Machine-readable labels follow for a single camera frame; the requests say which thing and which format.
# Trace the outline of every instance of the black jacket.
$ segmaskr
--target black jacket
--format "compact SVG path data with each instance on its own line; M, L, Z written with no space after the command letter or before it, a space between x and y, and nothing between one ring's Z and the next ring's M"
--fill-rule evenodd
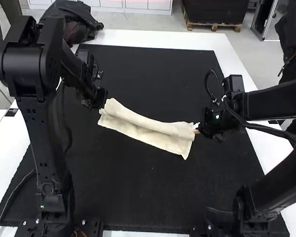
M64 40L69 46L95 38L95 32L103 29L91 15L91 7L81 1L56 0L43 14L39 23L44 24L47 17L63 17Z
M287 13L275 25L284 52L284 61L287 62L296 53L296 0L289 0Z

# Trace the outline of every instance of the black box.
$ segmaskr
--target black box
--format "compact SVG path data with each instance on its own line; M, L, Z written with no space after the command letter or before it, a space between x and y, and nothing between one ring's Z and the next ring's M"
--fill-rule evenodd
M241 24L249 0L182 0L193 23Z

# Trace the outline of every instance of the gray floor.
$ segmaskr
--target gray floor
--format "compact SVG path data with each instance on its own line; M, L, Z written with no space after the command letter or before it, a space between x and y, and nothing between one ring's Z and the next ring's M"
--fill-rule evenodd
M44 10L23 9L24 15L32 15L37 20ZM102 21L106 29L152 30L187 32L180 4L173 3L173 14L145 15L130 13L93 12L95 19ZM279 42L261 42L250 30L253 13L247 13L241 33L235 33L230 28L218 28L217 33L225 33L259 89L276 85L279 81L277 74L282 67L282 50ZM0 9L0 20L5 35L10 25L4 12ZM210 28L194 28L193 32L211 32ZM0 87L8 94L7 89ZM0 109L8 108L9 102L0 94Z

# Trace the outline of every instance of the folded towel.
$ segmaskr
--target folded towel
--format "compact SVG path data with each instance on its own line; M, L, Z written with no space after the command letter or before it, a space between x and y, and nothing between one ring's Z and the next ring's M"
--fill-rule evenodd
M106 101L104 109L100 109L100 114L98 125L187 159L195 137L192 122L152 120L124 107L114 98Z

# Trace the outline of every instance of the black bag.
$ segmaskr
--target black bag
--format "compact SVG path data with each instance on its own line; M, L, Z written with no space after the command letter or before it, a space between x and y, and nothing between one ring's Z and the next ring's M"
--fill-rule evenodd
M56 0L39 20L44 24L47 17L63 17L64 40L72 47L75 43L82 43L95 38L95 32L104 28L91 15L91 7L81 1Z

